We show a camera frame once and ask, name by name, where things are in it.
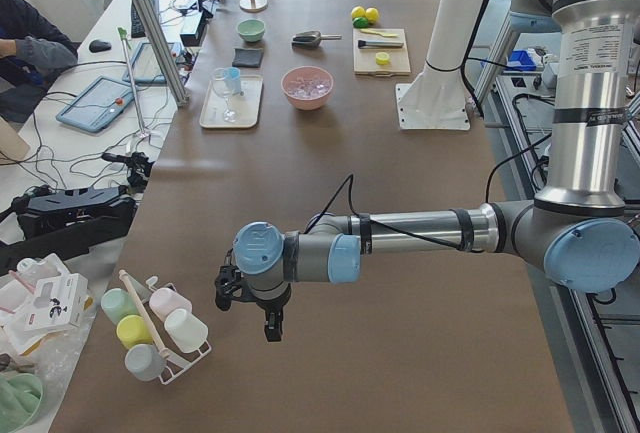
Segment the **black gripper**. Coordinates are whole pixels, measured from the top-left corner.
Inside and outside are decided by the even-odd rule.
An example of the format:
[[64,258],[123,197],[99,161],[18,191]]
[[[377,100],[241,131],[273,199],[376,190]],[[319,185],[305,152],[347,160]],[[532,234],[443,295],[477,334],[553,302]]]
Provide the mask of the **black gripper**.
[[256,303],[265,311],[264,334],[268,342],[280,342],[283,335],[283,308],[291,298],[291,286],[286,285],[274,299],[258,298],[249,288],[240,269],[232,262],[229,249],[214,281],[215,304],[220,310],[229,310],[233,301]]

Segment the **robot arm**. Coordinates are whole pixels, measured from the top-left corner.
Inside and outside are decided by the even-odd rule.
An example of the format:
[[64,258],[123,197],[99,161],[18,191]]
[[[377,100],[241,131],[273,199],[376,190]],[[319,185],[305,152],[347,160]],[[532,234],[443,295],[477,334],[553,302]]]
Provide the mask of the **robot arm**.
[[585,293],[624,281],[638,263],[639,239],[614,182],[639,0],[512,0],[511,18],[526,30],[562,34],[548,178],[532,200],[440,212],[321,212],[300,232],[248,224],[216,278],[217,307],[258,305],[266,338],[277,341],[293,283],[353,282],[362,256],[389,251],[507,253]]

